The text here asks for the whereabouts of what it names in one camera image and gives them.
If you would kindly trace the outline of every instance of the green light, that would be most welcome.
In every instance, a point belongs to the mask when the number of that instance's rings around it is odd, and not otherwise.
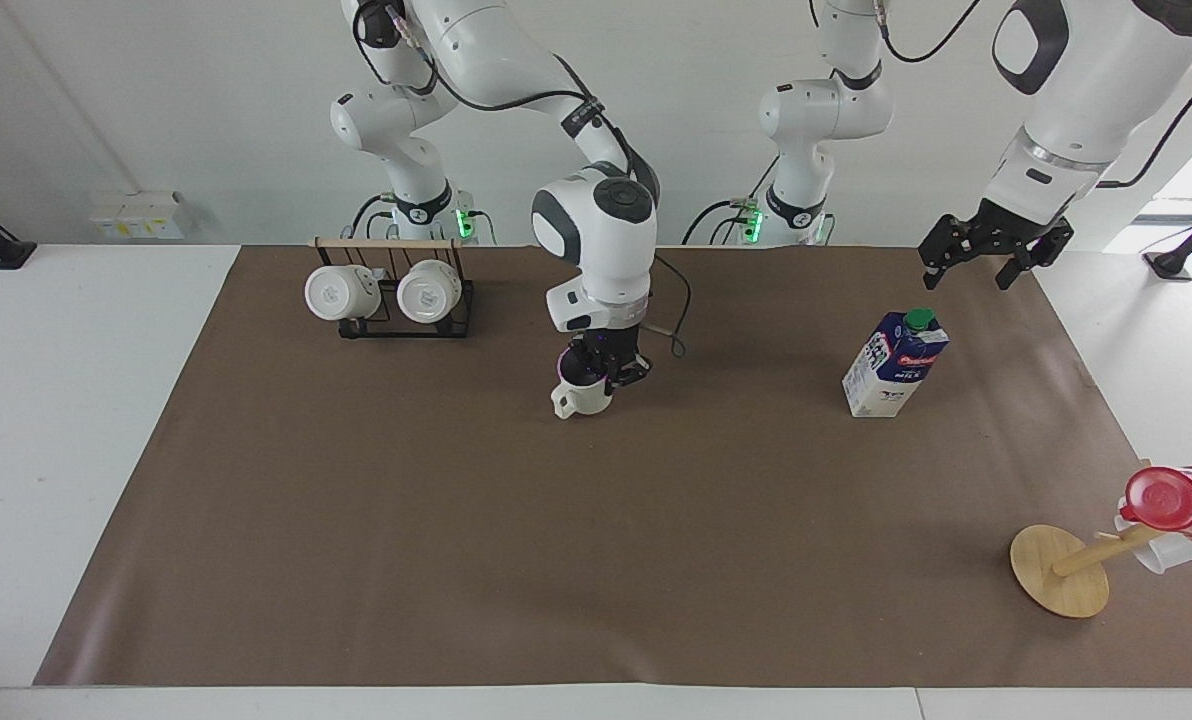
[[[458,217],[458,231],[462,235],[462,240],[472,237],[476,232],[476,225],[472,224],[471,217],[462,210],[455,210],[454,215]]]
[[[752,243],[752,246],[760,242],[760,228],[764,225],[765,213],[762,213],[759,210],[752,210],[752,217],[747,221],[747,242]]]

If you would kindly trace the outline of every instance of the white robotic arm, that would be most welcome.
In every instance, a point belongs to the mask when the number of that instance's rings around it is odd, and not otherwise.
[[[343,0],[343,8],[389,87],[340,100],[335,128],[348,145],[386,161],[410,221],[401,236],[418,224],[443,225],[457,195],[435,149],[410,134],[458,104],[550,114],[590,161],[538,191],[533,204],[538,241],[582,272],[547,294],[552,322],[560,333],[578,333],[567,352],[576,378],[606,378],[609,395],[645,378],[650,364],[638,334],[648,306],[659,182],[600,100],[519,26],[504,1]]]
[[[836,173],[824,141],[880,135],[894,117],[893,94],[881,79],[884,46],[875,0],[825,5],[820,37],[832,77],[781,85],[760,101],[760,125],[778,143],[780,163],[760,197],[760,232],[752,232],[751,242],[811,242]]]
[[[1058,259],[1073,235],[1068,206],[1098,186],[1192,67],[1192,0],[1018,0],[994,56],[1035,108],[979,215],[945,215],[921,243],[930,290],[980,255],[1012,256],[997,278],[1002,290]]]

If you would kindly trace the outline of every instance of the blue and white carton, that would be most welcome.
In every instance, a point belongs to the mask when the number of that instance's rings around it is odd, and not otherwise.
[[[896,418],[952,340],[933,310],[888,314],[844,378],[856,418]]]

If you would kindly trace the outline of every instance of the brown table surface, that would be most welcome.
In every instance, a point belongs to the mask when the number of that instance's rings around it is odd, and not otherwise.
[[[1111,529],[1137,468],[1032,278],[665,256],[688,358],[647,336],[650,379],[563,423],[544,252],[464,253],[467,341],[346,342],[313,252],[242,250],[38,684],[1192,687],[1192,565],[1112,561],[1093,621],[1008,571],[1028,525]],[[952,347],[901,418],[851,418],[858,348],[924,304]]]

